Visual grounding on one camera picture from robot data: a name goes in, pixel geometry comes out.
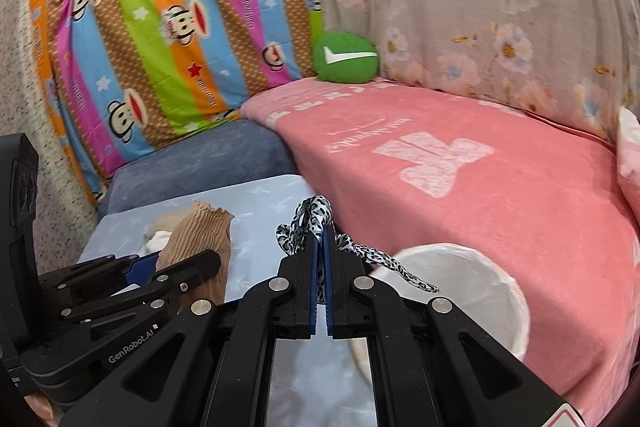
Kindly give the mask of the person's left hand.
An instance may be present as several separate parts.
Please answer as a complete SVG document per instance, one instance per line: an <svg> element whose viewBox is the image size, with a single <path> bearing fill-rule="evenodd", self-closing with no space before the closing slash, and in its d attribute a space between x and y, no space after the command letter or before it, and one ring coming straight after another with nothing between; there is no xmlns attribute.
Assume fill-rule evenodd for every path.
<svg viewBox="0 0 640 427"><path fill-rule="evenodd" d="M62 413L42 393L26 395L25 401L32 411L49 427L58 427Z"/></svg>

